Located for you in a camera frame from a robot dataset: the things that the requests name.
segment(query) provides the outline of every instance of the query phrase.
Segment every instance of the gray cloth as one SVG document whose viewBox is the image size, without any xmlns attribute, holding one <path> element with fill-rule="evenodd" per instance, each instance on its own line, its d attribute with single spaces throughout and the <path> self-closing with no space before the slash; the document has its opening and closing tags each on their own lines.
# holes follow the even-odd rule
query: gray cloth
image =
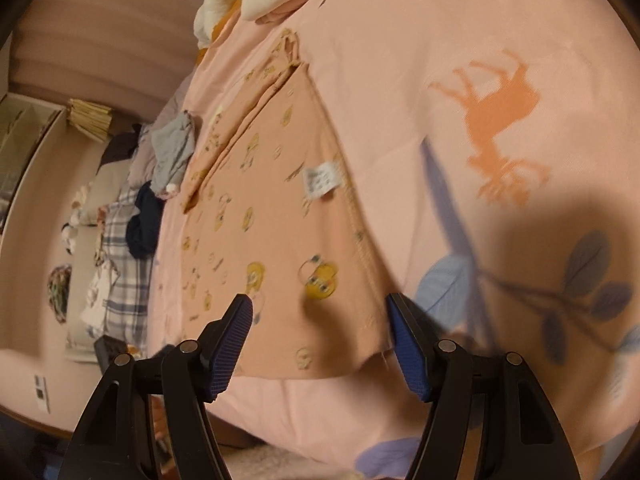
<svg viewBox="0 0 640 480">
<path fill-rule="evenodd" d="M 162 195 L 166 193 L 168 184 L 180 186 L 193 155 L 193 121 L 188 112 L 181 112 L 166 126 L 151 132 L 151 145 L 156 152 L 151 191 Z"/>
</svg>

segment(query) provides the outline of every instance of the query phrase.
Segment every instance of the peach fabric garment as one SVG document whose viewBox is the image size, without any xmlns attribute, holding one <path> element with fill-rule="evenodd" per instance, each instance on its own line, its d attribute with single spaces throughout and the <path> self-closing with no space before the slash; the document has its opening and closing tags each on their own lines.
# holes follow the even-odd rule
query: peach fabric garment
<svg viewBox="0 0 640 480">
<path fill-rule="evenodd" d="M 341 376 L 388 349 L 391 288 L 294 34 L 283 32 L 201 134 L 184 186 L 185 338 L 244 292 L 254 326 L 238 375 Z M 303 174 L 327 163 L 341 184 L 313 200 Z"/>
<path fill-rule="evenodd" d="M 309 0 L 283 23 L 226 28 L 196 72 L 190 112 L 207 123 L 228 107 L 285 27 L 300 38 L 398 289 L 448 326 L 489 347 L 493 333 L 501 350 L 520 352 L 580 461 L 636 424 L 640 54 L 607 1 Z M 172 257 L 182 237 L 164 222 L 178 232 L 180 215 L 167 204 L 158 253 L 166 283 L 180 274 Z M 451 276 L 462 278 L 455 290 L 479 281 L 486 308 L 468 301 L 476 292 L 431 308 L 432 279 Z M 158 342 L 180 337 L 180 287 L 171 290 Z M 412 434 L 395 431 L 383 381 L 404 388 L 401 377 L 366 367 L 327 380 L 234 377 L 209 408 L 271 443 L 349 467 L 377 444 L 419 438 L 418 423 Z M 414 397 L 399 397 L 424 421 Z"/>
</svg>

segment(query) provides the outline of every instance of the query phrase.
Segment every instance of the blue leaf print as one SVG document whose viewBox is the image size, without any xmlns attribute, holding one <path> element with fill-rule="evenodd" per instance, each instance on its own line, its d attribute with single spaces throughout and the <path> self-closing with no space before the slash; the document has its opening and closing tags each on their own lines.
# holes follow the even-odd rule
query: blue leaf print
<svg viewBox="0 0 640 480">
<path fill-rule="evenodd" d="M 564 272 L 564 293 L 580 298 L 593 292 L 609 269 L 611 246 L 602 231 L 591 231 L 575 246 Z"/>
<path fill-rule="evenodd" d="M 566 360 L 566 333 L 562 320 L 555 312 L 549 312 L 542 320 L 542 341 L 546 356 L 557 365 Z"/>
<path fill-rule="evenodd" d="M 417 437 L 380 442 L 358 456 L 355 468 L 366 478 L 404 478 L 419 444 Z"/>
<path fill-rule="evenodd" d="M 466 235 L 465 228 L 453 205 L 447 181 L 444 179 L 442 170 L 435 160 L 433 153 L 431 153 L 427 139 L 422 141 L 420 151 L 422 153 L 425 180 L 431 191 L 431 198 L 433 199 L 436 213 L 440 219 L 440 225 L 445 232 L 447 241 L 454 253 L 465 254 L 475 261 L 476 258 L 473 248 L 471 247 L 471 242 Z"/>
<path fill-rule="evenodd" d="M 629 283 L 605 283 L 593 298 L 591 315 L 598 321 L 614 319 L 626 309 L 633 295 L 634 292 Z"/>
<path fill-rule="evenodd" d="M 634 354 L 640 350 L 640 325 L 634 325 L 626 333 L 618 350 L 627 354 Z"/>
<path fill-rule="evenodd" d="M 446 330 L 465 317 L 474 265 L 468 256 L 450 254 L 427 272 L 415 293 L 415 303 Z"/>
</svg>

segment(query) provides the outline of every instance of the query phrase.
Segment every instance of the silver screw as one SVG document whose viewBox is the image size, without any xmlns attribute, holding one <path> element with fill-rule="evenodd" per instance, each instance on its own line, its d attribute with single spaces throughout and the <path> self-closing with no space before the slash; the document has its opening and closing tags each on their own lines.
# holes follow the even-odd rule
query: silver screw
<svg viewBox="0 0 640 480">
<path fill-rule="evenodd" d="M 131 361 L 131 356 L 129 354 L 120 354 L 113 360 L 113 362 L 116 363 L 116 366 L 124 366 L 129 361 Z"/>
<path fill-rule="evenodd" d="M 438 348 L 447 354 L 456 351 L 456 344 L 450 339 L 443 339 L 438 343 Z"/>
<path fill-rule="evenodd" d="M 180 352 L 183 354 L 190 354 L 191 352 L 195 352 L 198 349 L 198 342 L 193 339 L 189 339 L 188 341 L 183 341 L 180 344 Z"/>
<path fill-rule="evenodd" d="M 520 366 L 522 364 L 522 356 L 520 354 L 516 354 L 516 352 L 509 352 L 507 354 L 507 361 L 513 366 Z"/>
</svg>

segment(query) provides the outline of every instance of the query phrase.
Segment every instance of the bed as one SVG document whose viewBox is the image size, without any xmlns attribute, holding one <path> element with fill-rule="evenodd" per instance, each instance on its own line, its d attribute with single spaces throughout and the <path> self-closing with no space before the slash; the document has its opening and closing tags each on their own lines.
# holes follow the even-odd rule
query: bed
<svg viewBox="0 0 640 480">
<path fill-rule="evenodd" d="M 402 478 L 428 407 L 406 388 L 380 314 L 384 294 L 400 290 L 452 338 L 523 354 L 582 476 L 597 478 L 603 446 L 640 418 L 640 63 L 615 12 L 606 0 L 273 0 L 256 20 L 247 1 L 216 14 L 208 42 L 198 36 L 193 79 L 166 108 L 194 117 L 197 142 L 180 195 L 164 206 L 146 352 L 197 336 L 230 294 L 246 292 L 260 317 L 211 412 L 366 478 Z M 157 122 L 194 50 L 162 97 L 131 105 L 114 92 L 108 104 Z M 295 122 L 299 108 L 311 126 Z M 302 164 L 277 173 L 298 186 L 291 199 L 274 194 L 260 160 L 292 164 L 284 141 L 269 144 L 289 127 L 315 135 L 304 139 L 317 148 L 296 144 Z M 305 217 L 319 204 L 304 200 L 305 157 L 314 168 L 330 158 L 332 198 L 344 195 L 337 216 L 309 231 L 287 223 L 287 200 L 299 199 Z M 225 161 L 237 171 L 227 180 Z M 238 184 L 249 176 L 253 194 Z M 257 204 L 279 228 L 260 235 L 283 248 L 278 265 L 264 265 L 278 252 L 266 242 L 259 256 L 231 234 L 212 244 L 229 225 L 234 237 L 252 234 Z M 319 235 L 325 225 L 347 255 Z M 230 240 L 240 240 L 237 254 L 223 247 Z M 272 285 L 276 268 L 295 276 L 287 290 Z M 353 296 L 338 298 L 345 288 Z M 296 293 L 304 299 L 289 311 L 273 307 Z M 326 336 L 337 332 L 337 342 Z M 470 428 L 470 450 L 478 433 Z"/>
</svg>

